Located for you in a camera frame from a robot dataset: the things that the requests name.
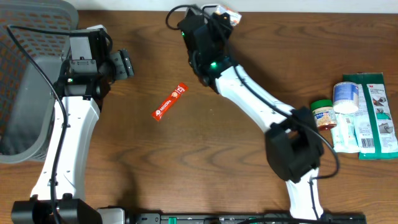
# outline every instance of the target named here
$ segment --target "spice jar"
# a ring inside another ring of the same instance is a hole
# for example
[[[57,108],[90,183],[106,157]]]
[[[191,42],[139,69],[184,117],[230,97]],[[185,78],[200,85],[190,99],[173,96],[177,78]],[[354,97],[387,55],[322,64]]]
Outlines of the spice jar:
[[[318,100],[311,104],[312,115],[320,131],[337,126],[336,114],[331,100]]]

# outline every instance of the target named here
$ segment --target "gray basket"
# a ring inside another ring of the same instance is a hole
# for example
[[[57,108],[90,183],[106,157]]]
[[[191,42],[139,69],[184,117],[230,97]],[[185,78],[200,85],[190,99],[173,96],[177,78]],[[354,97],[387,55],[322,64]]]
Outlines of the gray basket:
[[[43,161],[52,133],[54,98],[37,70],[9,38],[9,24],[75,30],[78,13],[60,0],[0,0],[0,163]],[[69,38],[13,29],[52,82],[69,54]]]

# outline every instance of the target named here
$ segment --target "green lid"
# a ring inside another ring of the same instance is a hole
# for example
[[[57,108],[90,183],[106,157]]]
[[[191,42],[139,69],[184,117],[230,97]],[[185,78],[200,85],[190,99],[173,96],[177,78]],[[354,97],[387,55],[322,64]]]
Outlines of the green lid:
[[[311,110],[313,111],[324,106],[333,106],[333,103],[331,100],[318,100],[311,103]]]

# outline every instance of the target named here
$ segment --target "barcode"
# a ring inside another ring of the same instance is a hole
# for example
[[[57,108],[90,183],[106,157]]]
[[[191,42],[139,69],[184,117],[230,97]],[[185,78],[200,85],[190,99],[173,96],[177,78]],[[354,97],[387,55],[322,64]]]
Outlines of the barcode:
[[[373,138],[370,138],[370,139],[362,139],[362,147],[363,147],[363,148],[374,147]]]

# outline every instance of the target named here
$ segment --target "white arm segment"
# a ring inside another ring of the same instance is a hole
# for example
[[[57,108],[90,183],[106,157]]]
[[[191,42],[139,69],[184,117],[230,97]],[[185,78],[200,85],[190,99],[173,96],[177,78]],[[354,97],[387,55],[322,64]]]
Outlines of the white arm segment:
[[[100,116],[100,109],[93,99],[83,100],[82,96],[70,96],[62,99],[70,125],[65,133],[62,151],[57,169],[55,188],[57,199],[65,193],[73,198],[85,199],[85,169],[91,134]],[[39,200],[50,200],[51,170],[61,135],[63,115],[57,102],[54,106],[55,121],[49,150],[42,173],[30,196],[38,195]]]
[[[242,66],[237,66],[239,75],[246,81],[246,83],[260,96],[268,102],[275,104],[275,106],[287,114],[291,114],[293,107],[284,104],[275,97],[266,92],[261,86],[254,82],[244,71]],[[233,67],[230,67],[221,73],[221,76],[216,79],[216,87],[220,95],[230,99],[238,105],[265,133],[272,123],[281,123],[285,117],[274,112],[261,100],[254,96],[236,76]],[[316,177],[318,169],[311,170],[305,174],[301,181],[297,184],[287,181],[287,191],[290,197],[290,213],[294,218],[305,218],[316,220],[315,213],[312,208],[310,184],[308,183],[310,177]],[[313,194],[315,207],[317,208],[318,216],[323,213],[318,198],[317,181],[313,181]]]

